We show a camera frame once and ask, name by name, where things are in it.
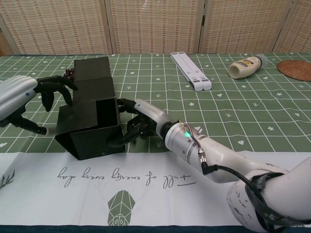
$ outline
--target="round coaster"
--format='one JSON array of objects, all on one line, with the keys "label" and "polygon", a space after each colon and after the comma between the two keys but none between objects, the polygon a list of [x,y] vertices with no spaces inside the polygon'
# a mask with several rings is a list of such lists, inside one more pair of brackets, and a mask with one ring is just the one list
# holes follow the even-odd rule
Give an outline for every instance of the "round coaster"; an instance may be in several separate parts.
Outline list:
[{"label": "round coaster", "polygon": [[305,61],[288,60],[281,61],[277,69],[286,76],[311,82],[311,63]]}]

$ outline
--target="beige folding screen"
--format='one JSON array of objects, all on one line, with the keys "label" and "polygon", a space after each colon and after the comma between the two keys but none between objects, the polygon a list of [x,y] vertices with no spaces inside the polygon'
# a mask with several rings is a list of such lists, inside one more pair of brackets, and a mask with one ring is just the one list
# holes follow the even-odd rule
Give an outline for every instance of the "beige folding screen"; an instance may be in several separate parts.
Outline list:
[{"label": "beige folding screen", "polygon": [[293,0],[207,0],[200,52],[271,52]]},{"label": "beige folding screen", "polygon": [[106,0],[116,53],[197,53],[204,0]]},{"label": "beige folding screen", "polygon": [[311,51],[311,0],[296,1],[274,51]]},{"label": "beige folding screen", "polygon": [[310,51],[311,0],[0,0],[0,26],[23,54]]},{"label": "beige folding screen", "polygon": [[0,0],[10,42],[24,54],[111,53],[103,7],[98,0]]}]

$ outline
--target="plastic bottle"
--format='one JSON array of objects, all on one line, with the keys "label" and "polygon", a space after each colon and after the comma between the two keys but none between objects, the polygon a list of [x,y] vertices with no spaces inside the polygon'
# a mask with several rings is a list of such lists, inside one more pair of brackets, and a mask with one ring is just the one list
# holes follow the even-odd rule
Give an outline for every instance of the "plastic bottle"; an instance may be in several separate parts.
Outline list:
[{"label": "plastic bottle", "polygon": [[263,54],[256,54],[254,57],[248,57],[236,61],[229,66],[228,74],[233,79],[245,78],[259,68],[265,68],[268,64],[268,58]]}]

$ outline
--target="grid pattern tablecloth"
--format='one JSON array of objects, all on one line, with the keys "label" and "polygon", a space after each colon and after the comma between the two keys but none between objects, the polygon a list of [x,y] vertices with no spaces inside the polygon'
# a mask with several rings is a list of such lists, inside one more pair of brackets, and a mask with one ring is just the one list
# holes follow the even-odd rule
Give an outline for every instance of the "grid pattern tablecloth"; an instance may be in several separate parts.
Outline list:
[{"label": "grid pattern tablecloth", "polygon": [[[144,99],[168,111],[214,140],[235,151],[311,152],[311,83],[282,75],[282,60],[311,61],[311,53],[268,53],[268,67],[234,80],[227,68],[251,54],[193,54],[190,58],[212,82],[211,91],[195,92],[170,55],[109,55],[117,98]],[[0,58],[0,82],[14,75],[47,77],[62,75],[75,59],[95,56],[11,56]],[[59,93],[52,111],[46,113],[41,96],[26,106],[24,117],[47,127],[55,126]],[[121,114],[126,122],[133,114]],[[138,139],[127,152],[162,152],[159,137]],[[35,135],[10,125],[0,128],[0,152],[64,152],[53,137]]]}]

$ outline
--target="black box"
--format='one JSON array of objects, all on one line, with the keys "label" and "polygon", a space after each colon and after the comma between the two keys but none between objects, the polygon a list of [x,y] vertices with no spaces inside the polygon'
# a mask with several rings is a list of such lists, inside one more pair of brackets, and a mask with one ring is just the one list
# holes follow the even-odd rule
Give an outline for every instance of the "black box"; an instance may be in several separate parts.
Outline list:
[{"label": "black box", "polygon": [[120,153],[108,139],[123,136],[108,57],[74,61],[78,91],[59,109],[55,139],[78,160]]}]

